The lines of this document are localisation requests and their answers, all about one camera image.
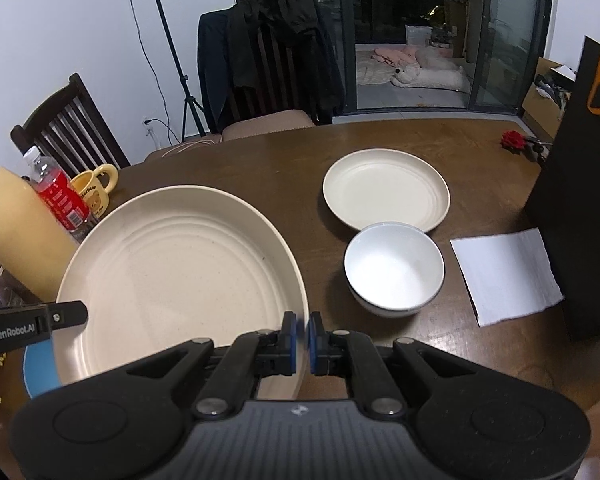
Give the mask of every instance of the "floor mat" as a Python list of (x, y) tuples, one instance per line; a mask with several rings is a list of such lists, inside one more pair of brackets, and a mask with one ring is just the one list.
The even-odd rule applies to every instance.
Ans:
[(356, 83), (359, 85), (387, 83), (395, 74), (394, 67), (376, 61), (371, 57), (372, 54), (372, 50), (356, 52)]

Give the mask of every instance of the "dark coat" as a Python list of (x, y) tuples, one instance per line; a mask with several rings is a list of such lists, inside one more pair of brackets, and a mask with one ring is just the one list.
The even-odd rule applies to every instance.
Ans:
[(212, 133), (222, 132), (220, 114), (231, 89), (226, 41), (229, 9), (207, 12), (198, 23), (198, 77), (206, 124)]
[(262, 24), (269, 26), (279, 43), (298, 53), (301, 83), (318, 111), (330, 118), (342, 106), (342, 83), (313, 0), (241, 0), (230, 9), (227, 35), (234, 86), (256, 88), (258, 84), (251, 45), (256, 44)]

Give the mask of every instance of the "yellow mug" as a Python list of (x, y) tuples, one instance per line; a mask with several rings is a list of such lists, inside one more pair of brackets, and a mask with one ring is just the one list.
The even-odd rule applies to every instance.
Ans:
[[(107, 187), (102, 187), (98, 176), (106, 174), (109, 176)], [(118, 183), (118, 170), (113, 164), (103, 164), (95, 170), (83, 171), (71, 179), (71, 184), (80, 197), (91, 209), (96, 218), (100, 218), (109, 206), (109, 193), (113, 191)]]

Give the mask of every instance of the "wooden table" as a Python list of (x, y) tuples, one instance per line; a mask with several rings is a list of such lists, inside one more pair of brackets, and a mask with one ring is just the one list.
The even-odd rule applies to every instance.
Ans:
[[(146, 162), (120, 173), (113, 207), (146, 191), (175, 184), (223, 189), (259, 209), (285, 237), (306, 286), (309, 308), (328, 330), (347, 328), (388, 343), (409, 335), (496, 370), (553, 387), (581, 407), (600, 399), (600, 338), (569, 342), (560, 308), (479, 328), (450, 238), (528, 227), (522, 206), (539, 168), (501, 149), (515, 123), (481, 120), (401, 120), (350, 123), (232, 140)], [(363, 148), (397, 148), (434, 165), (451, 192), (445, 221), (430, 233), (442, 250), (445, 283), (419, 314), (382, 319), (349, 293), (342, 257), (354, 232), (327, 208), (322, 178), (329, 166)], [(16, 478), (6, 449), (8, 423), (26, 396), (22, 354), (0, 367), (0, 465)], [(338, 397), (342, 384), (306, 380), (301, 395)]]

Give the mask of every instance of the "stuffed animal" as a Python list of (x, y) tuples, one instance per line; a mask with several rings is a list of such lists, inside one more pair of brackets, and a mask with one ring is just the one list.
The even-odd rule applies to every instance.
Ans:
[(469, 93), (471, 83), (464, 70), (421, 68), (418, 64), (397, 68), (391, 83), (400, 88), (439, 88)]
[(423, 68), (432, 68), (436, 70), (462, 70), (462, 67), (456, 65), (453, 61), (449, 61), (442, 57), (440, 55), (440, 50), (434, 46), (419, 49), (415, 53), (415, 58), (418, 61), (418, 64)]

